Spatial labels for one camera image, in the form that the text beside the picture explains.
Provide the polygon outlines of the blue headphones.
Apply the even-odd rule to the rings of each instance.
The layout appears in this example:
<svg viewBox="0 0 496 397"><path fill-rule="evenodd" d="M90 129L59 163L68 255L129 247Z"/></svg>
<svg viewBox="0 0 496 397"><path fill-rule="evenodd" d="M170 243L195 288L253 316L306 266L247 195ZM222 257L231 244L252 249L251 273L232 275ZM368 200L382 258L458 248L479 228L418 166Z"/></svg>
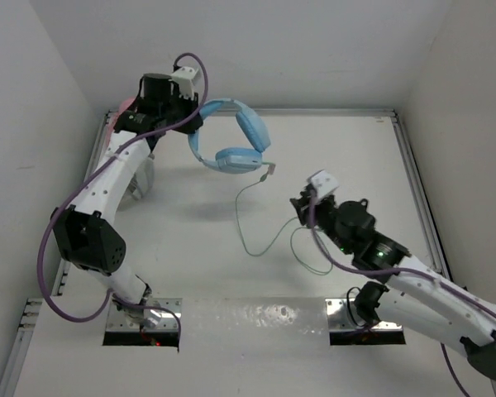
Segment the blue headphones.
<svg viewBox="0 0 496 397"><path fill-rule="evenodd" d="M241 175L261 167L273 174L275 163L265 160L269 131L259 114L233 98L206 102L200 110L203 125L188 137L188 146L205 167Z"/></svg>

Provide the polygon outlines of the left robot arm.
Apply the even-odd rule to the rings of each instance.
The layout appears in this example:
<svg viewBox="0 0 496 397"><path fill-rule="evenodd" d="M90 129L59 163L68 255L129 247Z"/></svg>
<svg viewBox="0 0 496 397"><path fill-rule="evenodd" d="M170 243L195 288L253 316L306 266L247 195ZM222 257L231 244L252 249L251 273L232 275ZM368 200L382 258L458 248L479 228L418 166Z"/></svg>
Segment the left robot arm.
<svg viewBox="0 0 496 397"><path fill-rule="evenodd" d="M122 104L94 172L51 215L45 235L55 237L63 260L83 270L128 310L141 308L149 285L126 263L126 242L114 227L125 194L142 196L158 140L169 130L187 135L202 126L196 81L202 69L176 66L171 74L144 74L137 95Z"/></svg>

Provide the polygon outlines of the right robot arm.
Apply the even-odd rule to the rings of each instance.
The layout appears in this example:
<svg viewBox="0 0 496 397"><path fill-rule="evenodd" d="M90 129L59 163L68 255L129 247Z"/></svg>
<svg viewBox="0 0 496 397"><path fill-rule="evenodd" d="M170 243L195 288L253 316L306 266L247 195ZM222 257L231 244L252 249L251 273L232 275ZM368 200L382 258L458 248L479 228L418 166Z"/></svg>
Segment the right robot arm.
<svg viewBox="0 0 496 397"><path fill-rule="evenodd" d="M299 222L325 234L352 257L347 271L368 277L355 298L367 323L400 323L459 352L496 381L496 304L478 298L424 265L408 248L377 232L368 200L336 203L303 191L290 200Z"/></svg>

